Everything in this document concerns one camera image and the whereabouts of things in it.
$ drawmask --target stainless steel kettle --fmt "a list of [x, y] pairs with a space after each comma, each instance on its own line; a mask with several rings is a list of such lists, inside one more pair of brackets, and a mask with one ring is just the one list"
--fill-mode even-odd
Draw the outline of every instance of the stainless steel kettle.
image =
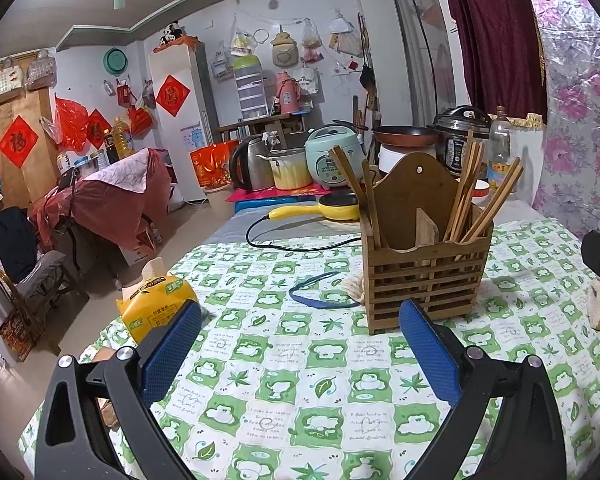
[[229, 174], [235, 187], [259, 191], [274, 185], [271, 165], [259, 155], [269, 155], [269, 149], [261, 137], [244, 139], [238, 144], [229, 159]]

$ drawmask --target pink thermos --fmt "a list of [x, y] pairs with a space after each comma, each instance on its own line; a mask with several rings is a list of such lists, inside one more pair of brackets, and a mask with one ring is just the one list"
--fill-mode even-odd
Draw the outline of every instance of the pink thermos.
[[276, 79], [276, 96], [280, 99], [280, 113], [292, 114], [300, 111], [298, 96], [300, 87], [288, 73], [280, 72]]

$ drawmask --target yellow tissue package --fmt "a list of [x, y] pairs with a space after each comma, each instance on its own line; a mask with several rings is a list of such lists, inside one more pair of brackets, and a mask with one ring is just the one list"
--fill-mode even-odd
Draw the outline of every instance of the yellow tissue package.
[[149, 330], [166, 325], [186, 300], [198, 302], [189, 282], [167, 274], [145, 280], [128, 299], [116, 303], [122, 321], [139, 344]]

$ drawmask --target brown frying pan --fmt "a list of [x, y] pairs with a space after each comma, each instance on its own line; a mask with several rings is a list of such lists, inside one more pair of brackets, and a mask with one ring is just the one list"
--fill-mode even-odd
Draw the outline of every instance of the brown frying pan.
[[421, 148], [438, 142], [440, 133], [432, 128], [418, 126], [380, 126], [374, 128], [374, 137], [380, 144], [401, 148]]

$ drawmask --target metal screw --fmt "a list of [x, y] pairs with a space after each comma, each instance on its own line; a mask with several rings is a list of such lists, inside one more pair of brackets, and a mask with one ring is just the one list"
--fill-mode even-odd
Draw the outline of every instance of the metal screw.
[[63, 355], [58, 359], [58, 366], [61, 368], [68, 368], [71, 363], [74, 362], [74, 358], [70, 355]]
[[484, 351], [482, 350], [482, 348], [477, 346], [469, 346], [469, 348], [466, 349], [466, 354], [471, 359], [475, 359], [476, 361], [484, 357]]
[[542, 366], [542, 359], [537, 355], [530, 355], [528, 361], [533, 368], [539, 368]]
[[131, 346], [123, 346], [116, 352], [116, 357], [121, 361], [126, 361], [134, 354], [134, 349]]

